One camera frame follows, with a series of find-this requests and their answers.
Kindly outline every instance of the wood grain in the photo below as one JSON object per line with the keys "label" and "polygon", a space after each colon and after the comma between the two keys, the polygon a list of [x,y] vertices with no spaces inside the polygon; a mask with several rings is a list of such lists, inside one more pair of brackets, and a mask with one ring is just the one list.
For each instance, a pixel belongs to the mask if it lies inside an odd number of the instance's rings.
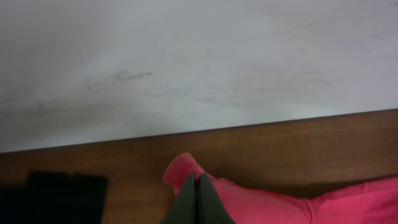
{"label": "wood grain", "polygon": [[158,223],[173,201],[168,163],[191,152],[239,185],[296,197],[398,174],[398,110],[0,154],[0,184],[30,170],[109,177],[104,224]]}

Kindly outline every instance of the black object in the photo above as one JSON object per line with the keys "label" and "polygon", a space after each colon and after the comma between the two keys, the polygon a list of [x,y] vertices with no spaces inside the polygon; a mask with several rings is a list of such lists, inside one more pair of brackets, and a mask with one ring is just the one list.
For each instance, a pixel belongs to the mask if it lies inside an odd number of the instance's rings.
{"label": "black object", "polygon": [[234,224],[208,174],[195,181],[190,174],[169,214],[160,224]]}
{"label": "black object", "polygon": [[0,215],[0,223],[100,224],[107,186],[104,177],[31,172],[26,188],[0,190],[0,205],[12,205]]}

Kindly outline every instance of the red cloth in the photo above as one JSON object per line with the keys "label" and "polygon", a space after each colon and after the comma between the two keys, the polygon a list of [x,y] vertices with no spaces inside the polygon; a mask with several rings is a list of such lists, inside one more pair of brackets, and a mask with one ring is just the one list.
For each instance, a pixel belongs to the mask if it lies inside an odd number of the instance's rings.
{"label": "red cloth", "polygon": [[[178,155],[164,180],[175,193],[188,174],[205,172],[191,154]],[[398,177],[367,182],[313,199],[251,190],[210,176],[225,209],[237,224],[398,224]]]}

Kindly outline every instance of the white surface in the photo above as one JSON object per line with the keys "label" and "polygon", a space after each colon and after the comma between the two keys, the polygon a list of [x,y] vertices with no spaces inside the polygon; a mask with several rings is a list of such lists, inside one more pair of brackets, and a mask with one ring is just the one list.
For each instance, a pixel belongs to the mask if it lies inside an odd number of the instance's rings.
{"label": "white surface", "polygon": [[398,106],[398,1],[2,0],[0,28],[3,152]]}

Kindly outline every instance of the pink cloth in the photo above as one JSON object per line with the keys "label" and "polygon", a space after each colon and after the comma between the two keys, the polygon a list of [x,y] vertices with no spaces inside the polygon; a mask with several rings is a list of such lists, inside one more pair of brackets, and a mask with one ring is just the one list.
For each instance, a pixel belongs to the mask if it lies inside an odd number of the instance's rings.
{"label": "pink cloth", "polygon": [[[188,174],[205,172],[189,153],[178,155],[164,180],[175,193]],[[251,190],[210,176],[237,224],[398,224],[398,177],[354,185],[313,199]]]}

